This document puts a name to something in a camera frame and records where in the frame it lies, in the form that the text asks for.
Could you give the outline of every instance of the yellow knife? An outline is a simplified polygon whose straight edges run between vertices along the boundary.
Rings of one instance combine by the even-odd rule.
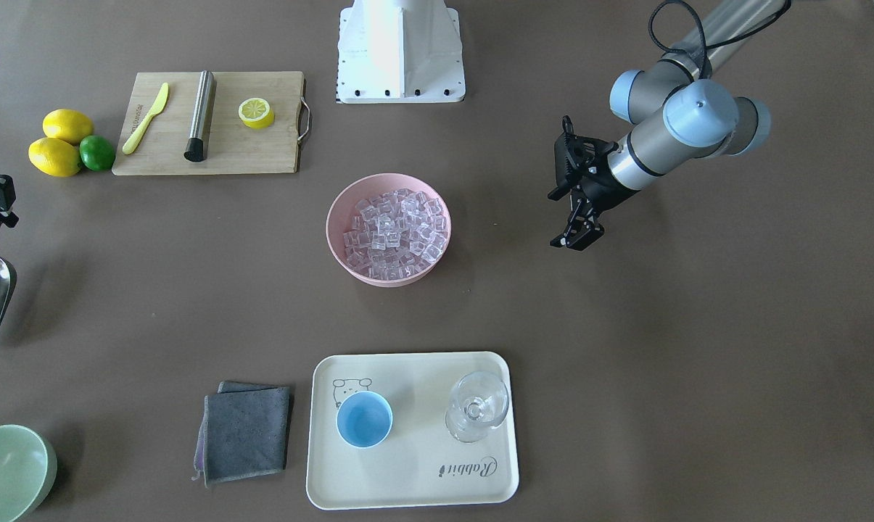
[[[137,125],[137,129],[131,134],[131,137],[124,142],[124,146],[121,148],[122,152],[129,154],[136,151],[137,146],[141,144],[141,140],[144,139],[144,133],[149,125],[149,121],[152,120],[152,117],[162,112],[162,109],[165,108],[165,100],[168,98],[169,83],[164,82],[159,88],[159,93],[156,95],[155,101],[152,102],[152,106],[149,107],[147,115],[144,116],[144,121],[142,121],[140,125]]]

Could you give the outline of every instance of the bowl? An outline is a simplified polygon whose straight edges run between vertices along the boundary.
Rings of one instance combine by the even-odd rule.
[[[12,522],[43,502],[56,478],[56,452],[36,431],[0,426],[0,522]]]
[[[343,244],[343,234],[351,228],[350,219],[353,218],[354,214],[357,214],[355,208],[356,204],[361,199],[369,199],[381,195],[384,192],[397,191],[397,189],[409,189],[411,192],[424,192],[428,198],[439,199],[442,202],[443,217],[446,218],[446,232],[444,232],[444,234],[446,235],[447,244],[446,247],[443,248],[443,254],[445,254],[446,248],[450,245],[450,232],[453,230],[453,221],[450,220],[450,211],[447,209],[446,202],[443,201],[443,198],[440,198],[440,195],[437,194],[437,191],[434,191],[430,185],[427,185],[425,182],[420,181],[420,179],[414,178],[413,176],[405,174],[376,174],[366,176],[366,178],[354,182],[350,187],[344,188],[343,191],[340,192],[340,195],[334,199],[334,203],[330,206],[330,211],[327,212],[327,245],[330,247],[330,252],[334,255],[334,259],[337,259],[337,262],[341,267],[343,267],[347,272],[350,272],[354,278],[373,286],[383,288],[404,286],[420,280],[420,278],[426,276],[430,270],[433,270],[433,267],[436,267],[440,259],[443,258],[443,254],[440,254],[437,261],[434,261],[434,263],[429,267],[424,268],[423,271],[417,272],[417,274],[414,274],[411,277],[400,278],[400,280],[392,281],[370,278],[354,271],[349,265],[347,265],[347,253],[345,252]]]
[[[376,392],[358,391],[344,399],[337,411],[337,430],[355,448],[371,448],[391,433],[394,417],[388,401]]]

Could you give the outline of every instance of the cloth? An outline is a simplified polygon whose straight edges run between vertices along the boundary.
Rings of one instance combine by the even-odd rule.
[[[217,394],[205,397],[195,447],[194,468],[205,486],[284,470],[290,407],[287,386],[220,383]]]

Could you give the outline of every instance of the mint green bowl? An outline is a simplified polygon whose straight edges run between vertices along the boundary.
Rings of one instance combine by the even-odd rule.
[[[0,522],[13,522],[43,502],[56,478],[56,452],[36,431],[0,426]]]

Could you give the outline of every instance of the citrus fruit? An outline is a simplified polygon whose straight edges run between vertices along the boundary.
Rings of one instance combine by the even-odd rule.
[[[40,138],[28,148],[28,158],[41,172],[68,178],[82,168],[79,151],[58,138]]]
[[[88,116],[72,109],[56,109],[43,118],[43,133],[47,138],[58,138],[69,145],[79,145],[82,138],[95,130]]]
[[[238,110],[240,120],[251,129],[262,129],[272,125],[275,121],[275,112],[268,106],[268,102],[261,98],[245,99]]]
[[[115,146],[101,136],[85,136],[79,142],[79,157],[89,170],[109,170],[115,164]]]

